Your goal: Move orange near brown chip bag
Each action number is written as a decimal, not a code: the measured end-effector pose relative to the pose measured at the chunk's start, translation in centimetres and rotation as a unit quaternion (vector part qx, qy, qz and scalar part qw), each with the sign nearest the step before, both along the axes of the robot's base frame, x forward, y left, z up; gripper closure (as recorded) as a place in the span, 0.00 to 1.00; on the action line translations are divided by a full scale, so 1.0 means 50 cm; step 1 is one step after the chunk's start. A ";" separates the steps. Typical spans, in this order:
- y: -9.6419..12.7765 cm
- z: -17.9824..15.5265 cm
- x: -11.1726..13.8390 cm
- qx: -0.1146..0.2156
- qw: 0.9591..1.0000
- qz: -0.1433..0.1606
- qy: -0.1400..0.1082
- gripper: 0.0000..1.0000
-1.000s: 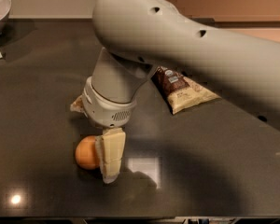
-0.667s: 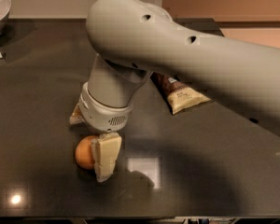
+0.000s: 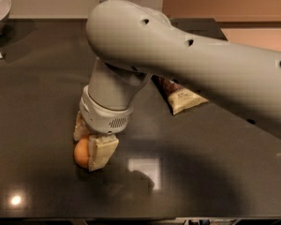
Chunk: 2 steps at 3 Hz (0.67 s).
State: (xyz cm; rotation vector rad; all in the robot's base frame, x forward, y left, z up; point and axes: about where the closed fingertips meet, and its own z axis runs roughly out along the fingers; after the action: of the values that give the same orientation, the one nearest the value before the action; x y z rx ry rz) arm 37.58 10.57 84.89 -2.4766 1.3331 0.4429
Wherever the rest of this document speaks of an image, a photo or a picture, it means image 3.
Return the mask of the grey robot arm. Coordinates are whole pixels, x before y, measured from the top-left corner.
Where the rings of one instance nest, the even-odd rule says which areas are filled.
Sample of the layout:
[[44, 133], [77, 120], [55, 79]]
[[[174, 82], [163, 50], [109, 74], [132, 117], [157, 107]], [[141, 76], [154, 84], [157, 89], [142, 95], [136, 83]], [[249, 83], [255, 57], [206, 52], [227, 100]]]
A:
[[103, 168], [126, 128], [134, 96], [157, 75], [176, 80], [281, 139], [281, 52], [189, 34], [162, 13], [124, 0], [88, 15], [96, 63], [74, 130], [76, 163]]

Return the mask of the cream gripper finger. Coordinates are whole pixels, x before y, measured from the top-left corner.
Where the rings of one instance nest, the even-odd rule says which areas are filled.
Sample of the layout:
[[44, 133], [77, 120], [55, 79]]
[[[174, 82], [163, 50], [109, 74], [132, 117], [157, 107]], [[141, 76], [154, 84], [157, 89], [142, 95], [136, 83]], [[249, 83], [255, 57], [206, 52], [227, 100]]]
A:
[[88, 136], [90, 130], [86, 126], [85, 122], [82, 119], [81, 112], [77, 113], [75, 127], [73, 131], [73, 139], [75, 142], [78, 142], [81, 138]]
[[119, 140], [114, 134], [107, 136], [90, 136], [88, 141], [88, 170], [93, 172], [104, 168], [115, 152], [118, 144]]

